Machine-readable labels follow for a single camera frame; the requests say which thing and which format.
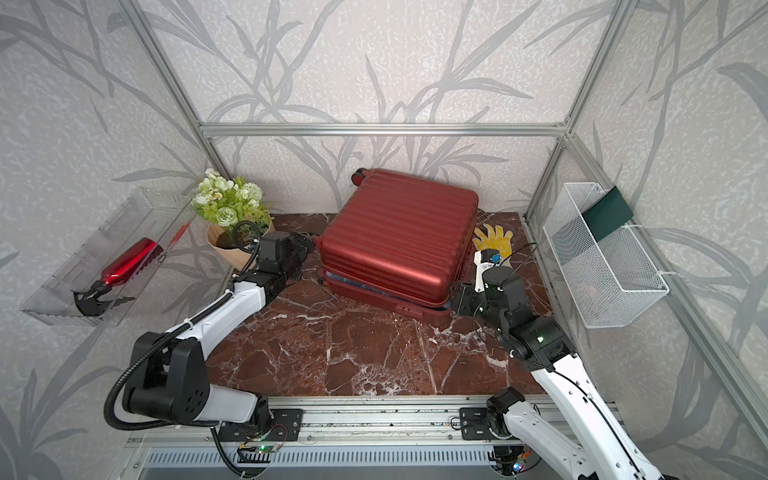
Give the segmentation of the red hard-shell suitcase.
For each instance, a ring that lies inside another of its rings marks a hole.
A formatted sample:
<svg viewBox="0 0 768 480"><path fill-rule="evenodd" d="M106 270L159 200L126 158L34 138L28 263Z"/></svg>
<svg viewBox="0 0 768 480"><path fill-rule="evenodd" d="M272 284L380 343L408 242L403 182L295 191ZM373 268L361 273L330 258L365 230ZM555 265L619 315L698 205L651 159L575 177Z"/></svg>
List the red hard-shell suitcase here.
<svg viewBox="0 0 768 480"><path fill-rule="evenodd" d="M356 189L315 245L333 293L440 324L472 247L473 190L386 169L358 169Z"/></svg>

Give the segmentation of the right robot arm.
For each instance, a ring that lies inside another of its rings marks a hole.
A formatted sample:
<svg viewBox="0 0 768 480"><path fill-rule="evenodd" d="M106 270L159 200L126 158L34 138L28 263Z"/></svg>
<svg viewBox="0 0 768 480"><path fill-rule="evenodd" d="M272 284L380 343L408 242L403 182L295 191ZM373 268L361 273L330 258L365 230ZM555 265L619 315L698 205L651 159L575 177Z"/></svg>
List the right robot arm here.
<svg viewBox="0 0 768 480"><path fill-rule="evenodd" d="M663 478L602 399L560 325L534 314L514 269L479 262L474 282L455 289L451 306L493 330L498 344L545 390L573 434L552 426L512 387L489 397L484 419L469 421L469 427L498 440L522 441L563 479Z"/></svg>

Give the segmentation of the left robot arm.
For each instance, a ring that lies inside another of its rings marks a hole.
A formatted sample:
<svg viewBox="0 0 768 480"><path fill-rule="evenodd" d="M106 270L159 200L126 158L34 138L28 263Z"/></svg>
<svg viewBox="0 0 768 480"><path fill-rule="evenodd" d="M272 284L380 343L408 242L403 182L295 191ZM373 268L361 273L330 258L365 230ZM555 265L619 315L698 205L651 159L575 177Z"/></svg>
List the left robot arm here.
<svg viewBox="0 0 768 480"><path fill-rule="evenodd" d="M129 367L106 396L105 422L121 431L221 423L269 431L275 420L267 397L212 384L206 361L232 331L300 278L314 249L311 235L291 231L253 242L245 267L220 297L173 328L136 340Z"/></svg>

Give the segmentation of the yellow work glove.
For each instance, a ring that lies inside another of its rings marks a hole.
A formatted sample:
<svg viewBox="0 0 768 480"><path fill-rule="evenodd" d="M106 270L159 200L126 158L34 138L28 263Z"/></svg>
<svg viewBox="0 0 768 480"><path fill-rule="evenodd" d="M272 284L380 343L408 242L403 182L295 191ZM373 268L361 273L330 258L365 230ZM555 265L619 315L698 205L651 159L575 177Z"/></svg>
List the yellow work glove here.
<svg viewBox="0 0 768 480"><path fill-rule="evenodd" d="M501 225L484 223L474 229L472 242L477 251L485 249L497 250L502 258L512 253L513 232L505 230Z"/></svg>

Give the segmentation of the potted white flower plant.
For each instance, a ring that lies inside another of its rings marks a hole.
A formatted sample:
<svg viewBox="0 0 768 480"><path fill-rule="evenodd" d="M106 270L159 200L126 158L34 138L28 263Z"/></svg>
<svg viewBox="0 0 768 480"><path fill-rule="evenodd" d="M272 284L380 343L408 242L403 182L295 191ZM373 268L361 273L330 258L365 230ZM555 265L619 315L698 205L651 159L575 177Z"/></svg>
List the potted white flower plant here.
<svg viewBox="0 0 768 480"><path fill-rule="evenodd" d="M246 266L254 241L274 229L262 189L242 176L231 180L206 169L192 206L208 223L208 244L236 270Z"/></svg>

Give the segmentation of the dark green card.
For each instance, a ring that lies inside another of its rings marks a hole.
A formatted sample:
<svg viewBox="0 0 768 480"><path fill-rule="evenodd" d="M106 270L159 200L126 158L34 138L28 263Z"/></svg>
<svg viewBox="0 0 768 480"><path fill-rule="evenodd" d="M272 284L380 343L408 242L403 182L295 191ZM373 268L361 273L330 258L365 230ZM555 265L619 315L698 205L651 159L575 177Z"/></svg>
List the dark green card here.
<svg viewBox="0 0 768 480"><path fill-rule="evenodd" d="M625 225L634 214L618 187L614 186L582 216L594 240L600 242Z"/></svg>

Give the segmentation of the red spray bottle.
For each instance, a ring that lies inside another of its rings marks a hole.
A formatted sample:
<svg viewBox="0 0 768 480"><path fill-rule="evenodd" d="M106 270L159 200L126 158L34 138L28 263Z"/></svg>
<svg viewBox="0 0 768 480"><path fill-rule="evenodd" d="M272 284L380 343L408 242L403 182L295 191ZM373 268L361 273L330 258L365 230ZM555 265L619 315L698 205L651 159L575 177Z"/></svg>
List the red spray bottle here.
<svg viewBox="0 0 768 480"><path fill-rule="evenodd" d="M104 300L117 287L126 285L136 274L151 265L165 253L154 240L142 237L104 267L100 276L85 291L74 291L74 303L78 311L88 317L97 317L111 308L134 300L133 296Z"/></svg>

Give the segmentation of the aluminium frame profiles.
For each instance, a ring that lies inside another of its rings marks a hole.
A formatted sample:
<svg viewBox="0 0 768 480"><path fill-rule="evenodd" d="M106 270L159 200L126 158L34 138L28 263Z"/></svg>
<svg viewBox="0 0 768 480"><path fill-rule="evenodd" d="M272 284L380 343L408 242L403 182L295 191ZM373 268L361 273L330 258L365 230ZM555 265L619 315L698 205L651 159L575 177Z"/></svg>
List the aluminium frame profiles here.
<svg viewBox="0 0 768 480"><path fill-rule="evenodd" d="M178 75L158 40L146 12L137 1L121 1L118 4L123 26L137 37L142 50L148 56L159 78L165 85L175 106L180 110L190 129L192 142L204 157L216 168L224 167L211 139L229 136L268 137L554 137L557 140L545 170L538 181L530 205L536 207L550 183L561 157L570 154L581 171L604 188L614 186L614 181L598 165L593 153L576 132L599 79L604 74L611 56L616 52L620 39L625 35L630 20L638 7L635 1L613 3L609 21L591 60L575 102L565 119L555 123L203 123L194 112L192 102L185 92ZM648 229L632 226L640 245L650 255L652 262L668 276L667 302L680 326L686 331L689 343L708 365L720 383L744 424L761 445L767 443L767 397L752 376L746 371L736 353L717 332L712 320L696 302L690 289L673 270L670 261L652 240Z"/></svg>

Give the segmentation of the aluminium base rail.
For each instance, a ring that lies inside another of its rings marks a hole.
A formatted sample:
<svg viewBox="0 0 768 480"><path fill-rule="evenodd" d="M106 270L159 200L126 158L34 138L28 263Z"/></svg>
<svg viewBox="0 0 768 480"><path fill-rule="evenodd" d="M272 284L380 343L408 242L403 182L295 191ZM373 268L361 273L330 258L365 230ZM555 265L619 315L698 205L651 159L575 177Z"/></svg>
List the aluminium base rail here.
<svg viewBox="0 0 768 480"><path fill-rule="evenodd" d="M268 435L257 437L257 444L279 445L283 449L299 446L368 445L458 445L461 443L503 445L517 439L488 439L465 442L460 410L485 409L490 394L426 396L330 396L271 397L269 407L278 425ZM562 413L548 395L526 395L539 415L571 441L581 446ZM283 410L301 410L301 418ZM187 426L133 432L127 445L138 446L213 446L207 428Z"/></svg>

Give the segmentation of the clear plastic wall bin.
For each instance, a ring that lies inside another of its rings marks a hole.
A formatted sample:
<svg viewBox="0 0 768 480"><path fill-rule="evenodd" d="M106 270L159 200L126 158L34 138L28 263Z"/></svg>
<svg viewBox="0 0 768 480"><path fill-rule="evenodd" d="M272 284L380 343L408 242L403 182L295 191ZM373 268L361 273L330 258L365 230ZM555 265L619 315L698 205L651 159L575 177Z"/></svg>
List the clear plastic wall bin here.
<svg viewBox="0 0 768 480"><path fill-rule="evenodd" d="M115 327L154 277L195 218L187 195L137 189L21 307L21 311L47 325ZM117 287L104 300L133 296L134 300L88 317L75 306L73 292L85 291L104 267L142 237L157 242L165 253Z"/></svg>

